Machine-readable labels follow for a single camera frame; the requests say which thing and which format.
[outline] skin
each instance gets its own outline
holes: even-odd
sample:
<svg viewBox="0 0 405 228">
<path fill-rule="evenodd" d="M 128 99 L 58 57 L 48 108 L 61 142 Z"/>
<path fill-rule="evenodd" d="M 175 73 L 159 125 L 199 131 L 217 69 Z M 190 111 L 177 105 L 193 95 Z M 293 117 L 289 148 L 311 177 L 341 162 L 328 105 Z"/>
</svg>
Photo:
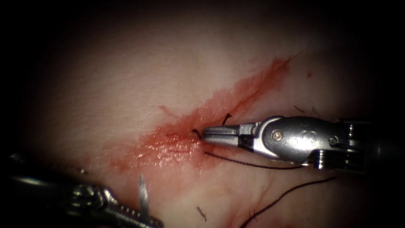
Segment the skin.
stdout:
<svg viewBox="0 0 405 228">
<path fill-rule="evenodd" d="M 20 140 L 42 160 L 86 169 L 88 176 L 70 175 L 109 186 L 135 208 L 139 173 L 144 173 L 151 214 L 168 228 L 239 227 L 289 188 L 330 176 L 339 178 L 290 193 L 248 227 L 365 225 L 373 199 L 357 176 L 313 168 L 264 170 L 215 158 L 197 167 L 191 159 L 133 162 L 125 170 L 111 165 L 112 157 L 127 157 L 122 147 L 108 145 L 140 143 L 157 127 L 176 123 L 275 59 L 290 59 L 282 82 L 227 123 L 271 115 L 333 121 L 364 117 L 375 108 L 375 84 L 367 80 L 364 56 L 345 30 L 271 4 L 227 9 L 101 7 L 97 10 L 103 16 L 73 23 L 38 61 L 34 74 L 41 80 L 29 92 L 26 106 L 31 109 L 23 114 Z M 217 117 L 221 122 L 225 116 Z M 187 134 L 201 145 L 191 131 Z M 217 153 L 229 150 L 207 147 Z M 288 165 L 239 150 L 231 156 Z"/>
</svg>

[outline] black suture thread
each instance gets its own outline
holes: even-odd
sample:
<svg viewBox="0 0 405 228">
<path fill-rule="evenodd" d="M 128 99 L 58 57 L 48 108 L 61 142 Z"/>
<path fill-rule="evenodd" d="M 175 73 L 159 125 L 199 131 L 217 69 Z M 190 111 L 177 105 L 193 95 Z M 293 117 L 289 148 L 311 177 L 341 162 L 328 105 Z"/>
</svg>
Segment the black suture thread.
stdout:
<svg viewBox="0 0 405 228">
<path fill-rule="evenodd" d="M 230 159 L 227 157 L 222 157 L 207 151 L 204 151 L 204 154 L 212 156 L 212 157 L 216 157 L 225 161 L 229 161 L 229 162 L 233 162 L 236 164 L 241 164 L 244 166 L 252 166 L 252 167 L 257 167 L 257 168 L 266 168 L 266 169 L 276 169 L 276 170 L 289 170 L 289 169 L 297 169 L 297 168 L 303 168 L 304 166 L 294 166 L 294 167 L 271 167 L 271 166 L 260 166 L 260 165 L 256 165 L 256 164 L 252 164 L 252 163 L 247 163 L 247 162 L 242 162 L 242 161 L 238 161 L 238 160 L 234 160 L 234 159 Z"/>
<path fill-rule="evenodd" d="M 258 211 L 257 213 L 254 213 L 254 214 L 252 215 L 252 217 L 249 217 L 249 218 L 240 226 L 240 228 L 245 228 L 245 227 L 248 225 L 248 223 L 249 223 L 250 221 L 252 221 L 254 218 L 256 218 L 259 214 L 261 214 L 261 213 L 267 211 L 268 209 L 270 209 L 272 206 L 274 206 L 276 203 L 278 203 L 278 202 L 279 202 L 284 196 L 286 196 L 288 193 L 290 193 L 290 192 L 292 192 L 292 191 L 294 191 L 294 190 L 296 190 L 296 189 L 305 187 L 305 186 L 321 184 L 321 183 L 325 183 L 325 182 L 328 182 L 328 181 L 331 181 L 331 180 L 334 180 L 334 179 L 336 179 L 336 177 L 333 176 L 333 177 L 330 177 L 330 178 L 328 178 L 328 179 L 319 180 L 319 181 L 312 181 L 312 182 L 304 183 L 304 184 L 301 184 L 301 185 L 297 185 L 297 186 L 295 186 L 295 187 L 293 187 L 293 188 L 287 190 L 286 192 L 284 192 L 283 194 L 281 194 L 281 196 L 279 196 L 276 200 L 274 200 L 271 204 L 267 205 L 265 208 L 261 209 L 261 210 Z"/>
<path fill-rule="evenodd" d="M 200 135 L 200 133 L 197 131 L 197 129 L 193 129 L 192 132 L 194 132 L 194 133 L 197 135 L 197 137 L 198 137 L 199 139 L 201 139 L 201 135 Z"/>
<path fill-rule="evenodd" d="M 207 217 L 205 216 L 205 214 L 203 213 L 203 211 L 201 210 L 201 208 L 199 206 L 197 207 L 197 210 L 200 213 L 200 215 L 204 218 L 204 220 L 207 221 Z"/>
<path fill-rule="evenodd" d="M 321 118 L 321 116 L 319 115 L 319 113 L 315 110 L 314 106 L 312 106 L 312 111 L 316 114 L 316 116 L 318 118 Z"/>
<path fill-rule="evenodd" d="M 222 125 L 225 125 L 225 122 L 227 121 L 227 119 L 231 118 L 232 115 L 227 113 L 227 116 L 225 116 L 225 119 L 222 121 Z"/>
<path fill-rule="evenodd" d="M 305 114 L 305 112 L 302 109 L 299 109 L 297 106 L 294 105 L 294 108 L 296 108 L 298 111 L 302 112 Z"/>
</svg>

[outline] blood smear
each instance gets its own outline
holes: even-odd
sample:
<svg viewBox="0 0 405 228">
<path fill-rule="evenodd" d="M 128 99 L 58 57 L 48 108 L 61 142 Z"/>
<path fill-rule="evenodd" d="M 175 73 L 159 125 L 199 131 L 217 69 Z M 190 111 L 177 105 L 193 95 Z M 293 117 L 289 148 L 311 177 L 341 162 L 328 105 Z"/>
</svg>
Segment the blood smear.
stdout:
<svg viewBox="0 0 405 228">
<path fill-rule="evenodd" d="M 184 163 L 199 169 L 216 167 L 220 161 L 204 154 L 204 151 L 229 156 L 239 150 L 203 143 L 192 130 L 201 132 L 204 127 L 221 125 L 227 113 L 232 115 L 233 121 L 246 114 L 249 107 L 266 92 L 282 86 L 283 78 L 289 71 L 289 62 L 290 58 L 275 58 L 261 72 L 236 82 L 233 89 L 215 92 L 191 114 L 176 116 L 166 106 L 160 106 L 168 117 L 176 118 L 175 123 L 159 125 L 141 135 L 138 141 L 123 139 L 107 142 L 104 150 L 117 151 L 116 156 L 106 158 L 110 168 L 124 173 L 133 167 L 180 166 Z"/>
</svg>

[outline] needle driver jaw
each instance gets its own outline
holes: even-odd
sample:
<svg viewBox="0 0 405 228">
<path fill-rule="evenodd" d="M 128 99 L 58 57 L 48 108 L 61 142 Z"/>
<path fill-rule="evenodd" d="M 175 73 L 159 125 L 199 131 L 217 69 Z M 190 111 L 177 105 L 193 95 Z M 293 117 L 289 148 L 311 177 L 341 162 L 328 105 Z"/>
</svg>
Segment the needle driver jaw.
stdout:
<svg viewBox="0 0 405 228">
<path fill-rule="evenodd" d="M 272 116 L 261 122 L 208 127 L 202 131 L 202 140 L 243 148 L 271 160 L 361 172 L 362 132 L 367 126 L 362 121 Z"/>
</svg>

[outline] bleeding incision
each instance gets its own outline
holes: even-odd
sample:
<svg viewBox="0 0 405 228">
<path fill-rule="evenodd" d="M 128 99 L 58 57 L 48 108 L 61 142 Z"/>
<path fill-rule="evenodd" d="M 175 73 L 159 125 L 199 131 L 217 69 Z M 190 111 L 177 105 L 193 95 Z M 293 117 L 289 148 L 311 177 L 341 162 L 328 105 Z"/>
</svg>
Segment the bleeding incision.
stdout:
<svg viewBox="0 0 405 228">
<path fill-rule="evenodd" d="M 195 108 L 191 114 L 176 116 L 165 106 L 159 108 L 174 123 L 157 126 L 153 131 L 141 135 L 139 140 L 125 139 L 110 142 L 104 150 L 117 151 L 117 157 L 108 157 L 111 169 L 124 173 L 133 167 L 178 166 L 188 163 L 196 168 L 209 168 L 221 161 L 209 157 L 204 151 L 217 152 L 223 156 L 236 153 L 237 149 L 220 149 L 201 142 L 193 129 L 201 131 L 210 125 L 221 125 L 227 113 L 237 120 L 266 92 L 281 86 L 288 73 L 290 59 L 274 59 L 269 67 L 234 84 L 231 90 L 215 92 L 211 99 Z"/>
</svg>

